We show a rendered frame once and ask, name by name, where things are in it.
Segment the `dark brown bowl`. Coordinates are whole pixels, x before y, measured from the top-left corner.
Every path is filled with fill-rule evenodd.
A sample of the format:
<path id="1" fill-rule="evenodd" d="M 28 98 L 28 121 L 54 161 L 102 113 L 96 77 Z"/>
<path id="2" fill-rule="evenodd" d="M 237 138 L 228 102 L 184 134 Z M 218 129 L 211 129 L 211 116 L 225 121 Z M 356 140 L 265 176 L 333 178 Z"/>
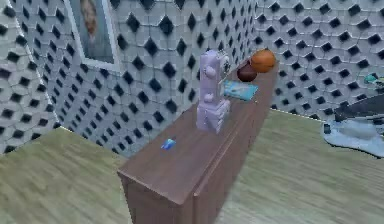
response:
<path id="1" fill-rule="evenodd" d="M 242 82 L 252 82 L 257 77 L 257 72 L 247 63 L 237 70 L 237 77 Z"/>

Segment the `orange basketball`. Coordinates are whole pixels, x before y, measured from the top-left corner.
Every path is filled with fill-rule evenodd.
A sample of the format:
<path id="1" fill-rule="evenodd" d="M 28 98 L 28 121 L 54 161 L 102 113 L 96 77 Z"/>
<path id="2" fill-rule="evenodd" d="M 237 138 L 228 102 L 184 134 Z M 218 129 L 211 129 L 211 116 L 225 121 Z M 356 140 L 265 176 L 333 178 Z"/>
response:
<path id="1" fill-rule="evenodd" d="M 269 72 L 276 63 L 274 53 L 268 49 L 255 52 L 250 58 L 250 65 L 258 73 Z"/>

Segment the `white framed wall picture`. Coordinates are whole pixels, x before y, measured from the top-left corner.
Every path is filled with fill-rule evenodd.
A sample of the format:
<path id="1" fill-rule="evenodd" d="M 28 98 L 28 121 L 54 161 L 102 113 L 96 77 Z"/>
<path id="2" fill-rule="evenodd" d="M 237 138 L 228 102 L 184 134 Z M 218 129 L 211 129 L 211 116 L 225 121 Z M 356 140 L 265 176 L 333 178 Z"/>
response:
<path id="1" fill-rule="evenodd" d="M 63 0 L 83 64 L 121 70 L 109 0 Z"/>

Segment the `light blue book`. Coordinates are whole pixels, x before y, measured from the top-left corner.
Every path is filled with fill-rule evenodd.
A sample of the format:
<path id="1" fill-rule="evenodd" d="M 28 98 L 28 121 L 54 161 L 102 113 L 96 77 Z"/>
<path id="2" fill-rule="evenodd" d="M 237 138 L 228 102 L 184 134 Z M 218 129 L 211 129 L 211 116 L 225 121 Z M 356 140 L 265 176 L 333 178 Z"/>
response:
<path id="1" fill-rule="evenodd" d="M 226 80 L 224 82 L 224 95 L 249 101 L 258 90 L 257 85 Z"/>

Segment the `lilac block statue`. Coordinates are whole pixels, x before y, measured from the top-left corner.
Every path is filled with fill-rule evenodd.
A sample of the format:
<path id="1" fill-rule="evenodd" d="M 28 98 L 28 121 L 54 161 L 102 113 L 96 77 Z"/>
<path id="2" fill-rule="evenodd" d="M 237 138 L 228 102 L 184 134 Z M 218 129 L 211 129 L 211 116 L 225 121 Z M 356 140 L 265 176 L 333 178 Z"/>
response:
<path id="1" fill-rule="evenodd" d="M 224 98 L 224 81 L 230 70 L 229 57 L 223 50 L 209 50 L 200 56 L 199 101 L 196 126 L 219 133 L 230 102 Z"/>

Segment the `brown wooden sideboard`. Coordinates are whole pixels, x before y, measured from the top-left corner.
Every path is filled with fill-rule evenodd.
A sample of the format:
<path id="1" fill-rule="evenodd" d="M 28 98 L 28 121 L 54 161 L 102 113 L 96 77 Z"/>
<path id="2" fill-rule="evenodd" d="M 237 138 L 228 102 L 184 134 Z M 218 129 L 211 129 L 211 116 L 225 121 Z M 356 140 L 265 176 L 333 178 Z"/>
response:
<path id="1" fill-rule="evenodd" d="M 132 224 L 213 224 L 269 112 L 279 67 L 257 75 L 250 101 L 232 98 L 219 133 L 191 106 L 119 168 Z M 167 139 L 176 144 L 162 149 Z"/>

